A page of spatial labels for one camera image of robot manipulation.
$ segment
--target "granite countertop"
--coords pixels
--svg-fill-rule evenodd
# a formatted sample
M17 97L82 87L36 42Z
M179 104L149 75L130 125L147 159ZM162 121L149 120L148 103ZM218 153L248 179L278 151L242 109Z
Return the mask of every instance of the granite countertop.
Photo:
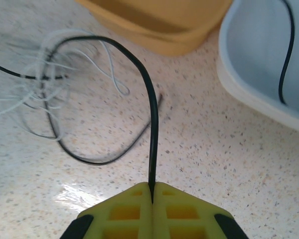
M196 51L169 58L106 30L73 1L0 0L0 64L19 71L25 66L20 54L33 53L49 32L67 27L122 43L163 93L158 181L228 210L249 238L299 239L299 133L226 93L216 74L217 30ZM118 151L149 117L139 73L117 51L113 55L130 96L119 97L89 66L73 77L66 111L73 122L64 125L72 130L69 147L85 155ZM106 67L102 50L97 57ZM0 93L11 84L16 79L0 72ZM28 110L25 118L50 133L43 112ZM147 132L121 160L89 166L0 116L0 238L59 238L80 211L146 181L148 153Z

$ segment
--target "white wire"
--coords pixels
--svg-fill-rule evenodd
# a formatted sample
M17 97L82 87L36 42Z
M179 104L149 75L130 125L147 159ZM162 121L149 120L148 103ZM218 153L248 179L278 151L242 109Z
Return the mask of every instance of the white wire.
M65 52L61 52L61 53L57 52L52 59L53 61L49 61L49 62L46 61L46 57L49 53L48 49L55 45L55 39L57 39L60 42L64 38L64 36L61 38L62 35L73 36L74 34L78 34L78 33L86 34L86 35L95 35L91 32L88 32L88 31L85 31L82 29L62 29L62 30L54 31L54 32L51 32L50 34L48 34L44 38L44 40L42 41L42 44L40 46L40 49L37 53L37 56L29 56L29 55L21 56L24 58L29 58L29 59L35 60L33 63L24 67L20 73L23 76L23 78L25 78L24 76L27 75L27 73L34 72L35 80L31 80L30 84L29 84L28 81L26 81L25 79L22 79L20 84L17 84L16 86L12 87L9 90L9 94L6 95L6 97L0 97L1 103L16 101L16 103L13 106L7 108L6 110L1 111L0 115L6 114L6 113L11 113L22 105L25 105L25 106L30 107L35 110L42 110L45 113L49 114L51 116L51 118L56 122L57 129L59 131L58 137L45 136L45 135L41 135L41 134L34 132L28 126L27 121L23 117L23 114L21 112L19 112L19 113L21 114L20 116L22 118L23 126L21 124L19 124L10 114L9 114L9 116L13 119L13 121L16 122L16 124L19 127L21 127L22 129L24 129L25 131L27 131L33 135L47 138L50 140L55 140L55 141L58 141L62 137L64 137L65 131L63 130L63 127L61 125L61 120L51 110L61 110L70 101L70 93L71 93L71 87L70 87L71 84L70 83L71 82L70 82L70 78L66 77L66 75L69 75L69 74L67 74L65 72L65 70L78 71L79 69L76 67L72 67L71 57L68 55L68 53L79 53L79 54L83 55L103 75L105 75L106 77L108 77L112 80L116 90L122 96L128 96L130 94L130 89L127 86L125 86L123 82L121 82L120 80L118 80L115 77L114 65L113 65L110 51L107 48L106 44L104 44L102 41L100 41L101 45L105 49L108 59L109 59L109 63L110 63L110 71L111 71L110 74L108 74L104 70L102 70L90 56L88 56L85 52L83 52L77 48L68 49ZM86 43L91 45L92 47L94 47L97 51L97 48L95 45L91 44L90 42L86 42ZM90 53L93 54L93 51L91 49L89 49L88 47L85 47L85 48ZM66 61L68 62L69 65L59 63L59 61L64 62L65 58L67 59ZM43 75L42 75L43 69L46 66L48 66L48 69L50 69L50 72L48 75L48 77L49 77L48 81L44 80ZM59 85L59 86L57 86L57 82L60 82L60 81L57 81L55 79L56 72L57 72L57 75L61 75L63 77L62 80L60 80L61 85ZM23 96L13 94L14 89L22 89ZM60 100L60 102L62 102L61 104L53 105L52 100L58 99L57 96L63 90L66 91L65 100ZM43 102L48 102L49 107L48 107L48 109L46 109L45 107L42 107L42 106L31 106L27 101L38 102L40 104L42 104Z

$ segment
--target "black wire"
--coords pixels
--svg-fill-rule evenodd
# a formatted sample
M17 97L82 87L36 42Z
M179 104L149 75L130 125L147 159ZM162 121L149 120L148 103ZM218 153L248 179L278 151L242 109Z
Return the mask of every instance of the black wire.
M281 1L286 5L286 7L288 9L290 24L291 24L289 47L288 47L285 63L284 63L283 69L282 69L281 74L280 74L279 87L278 87L278 94L279 94L280 102L283 103L284 105L287 105L286 101L284 99L284 95L283 95L283 87L284 87L284 80L285 80L286 71L287 71L288 64L289 64L289 61L290 61L290 58L291 58L291 53L292 53L293 47L294 47L295 20L294 20L294 14L293 14L293 11L290 7L290 4L286 0L281 0Z
M17 72L8 70L8 69L6 69L6 68L4 68L2 66L0 66L0 70L3 71L3 72L6 72L6 73L8 73L8 74L10 74L12 76L17 76L17 77L20 77L20 78L26 78L26 79L31 79L31 80L35 80L36 79L35 76L27 76L27 75L23 76L23 75L21 75L21 74L19 74ZM44 75L42 77L42 79L43 80L49 80L50 78ZM63 77L62 76L57 76L57 77L55 77L55 79L60 80L60 79L63 79Z
M151 193L151 201L153 203L155 177L156 177L157 146L158 146L158 104L157 104L155 90L154 90L153 84L151 82L150 76L149 76L145 66L129 50L127 50L124 46L122 46L118 42L116 42L112 39L109 39L107 37L103 37L103 36L76 36L76 37L71 37L71 38L62 40L60 43L58 43L54 47L54 49L51 51L49 56L47 56L46 61L50 62L52 60L53 56L57 53L58 49L63 44L65 44L67 42L71 42L71 41L86 41L86 40L104 41L106 43L111 44L115 48L117 48L137 67L137 69L139 70L139 72L144 80L146 90L147 90L148 96L149 96L149 106L150 106L150 122L149 123L150 123L151 128L150 128L150 147L149 147L149 190ZM48 65L45 64L45 66L43 68L43 75L45 75L47 66ZM46 109L49 109L48 102L44 102L44 106L46 107ZM47 113L47 116L48 116L48 120L49 120L51 128L52 128L53 134L55 135L55 137L58 137L58 135L59 135L58 130L53 124L51 115L49 113ZM118 160L127 151L129 151L132 148L132 146L136 143L136 141L139 139L139 137L144 133L144 131L146 130L148 125L146 125L143 128L143 130L141 131L140 135L136 138L136 140L134 140L132 142L132 144L125 151L123 151L122 154L120 154L119 156L117 156L114 159L107 161L107 162L91 162L90 159L81 157L79 155L76 155L72 151L70 151L64 144L63 140L59 140L58 143L66 153L68 153L71 157L73 157L74 159L76 159L82 163L86 163L86 164L90 164L90 165L105 165L105 164L109 164L109 163L112 163L112 162Z

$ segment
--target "yellow plastic bin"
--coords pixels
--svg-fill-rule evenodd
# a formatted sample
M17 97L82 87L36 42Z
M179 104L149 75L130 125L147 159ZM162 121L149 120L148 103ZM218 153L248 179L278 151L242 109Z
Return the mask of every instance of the yellow plastic bin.
M231 0L76 0L100 24L153 52L178 56L197 48Z

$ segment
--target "white container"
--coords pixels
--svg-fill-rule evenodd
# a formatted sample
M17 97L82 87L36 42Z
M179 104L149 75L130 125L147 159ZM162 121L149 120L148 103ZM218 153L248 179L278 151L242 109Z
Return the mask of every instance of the white container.
M290 18L281 0L234 0L220 30L217 73L236 99L299 131L299 0L289 0L295 43L279 100L278 85L290 41Z

